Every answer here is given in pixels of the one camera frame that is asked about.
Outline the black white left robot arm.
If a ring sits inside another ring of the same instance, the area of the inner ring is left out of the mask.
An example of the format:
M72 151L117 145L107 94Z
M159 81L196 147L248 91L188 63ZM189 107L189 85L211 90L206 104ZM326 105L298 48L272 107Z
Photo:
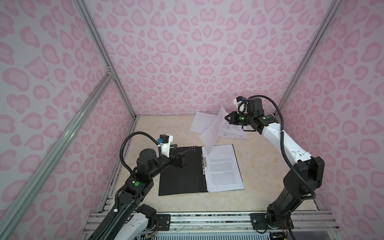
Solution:
M154 178L169 166L182 169L191 152L175 148L169 157L157 157L153 149L142 150L136 170L115 194L113 209L88 239L133 240L144 230L155 230L157 211L142 201L154 186Z

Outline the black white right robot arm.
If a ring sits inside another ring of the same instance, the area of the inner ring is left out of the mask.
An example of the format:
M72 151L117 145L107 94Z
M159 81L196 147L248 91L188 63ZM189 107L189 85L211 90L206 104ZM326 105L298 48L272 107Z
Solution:
M303 202L316 198L315 190L322 185L325 162L320 157L313 157L286 133L283 119L278 121L272 115L233 111L225 116L225 120L235 126L250 126L264 136L280 151L290 169L284 177L282 192L267 207L266 223L276 229L288 222Z

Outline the orange and black folder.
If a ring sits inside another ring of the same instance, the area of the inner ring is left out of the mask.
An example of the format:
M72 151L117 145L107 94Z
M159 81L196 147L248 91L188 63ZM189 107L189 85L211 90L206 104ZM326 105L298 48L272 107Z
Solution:
M202 147L182 147L179 152L191 150L182 169L170 167L160 175L159 196L209 193L204 173Z

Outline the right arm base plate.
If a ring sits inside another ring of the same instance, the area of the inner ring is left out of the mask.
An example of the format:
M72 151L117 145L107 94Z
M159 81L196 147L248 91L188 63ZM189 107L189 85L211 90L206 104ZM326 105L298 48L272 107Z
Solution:
M293 230L295 228L290 215L288 217L276 217L269 212L251 213L250 219L253 230L260 232L271 230Z

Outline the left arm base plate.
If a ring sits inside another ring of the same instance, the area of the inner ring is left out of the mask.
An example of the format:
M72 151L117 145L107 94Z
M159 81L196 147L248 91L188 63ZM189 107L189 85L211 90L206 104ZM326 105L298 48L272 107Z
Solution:
M168 231L171 224L171 215L160 214L147 217L142 213L135 213L128 221L128 229L138 233L149 231Z

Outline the large text paper sheet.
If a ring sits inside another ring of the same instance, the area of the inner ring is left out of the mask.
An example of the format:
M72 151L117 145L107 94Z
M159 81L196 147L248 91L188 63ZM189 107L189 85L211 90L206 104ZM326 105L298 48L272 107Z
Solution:
M245 189L233 145L214 146L209 153L202 147L202 153L209 193Z

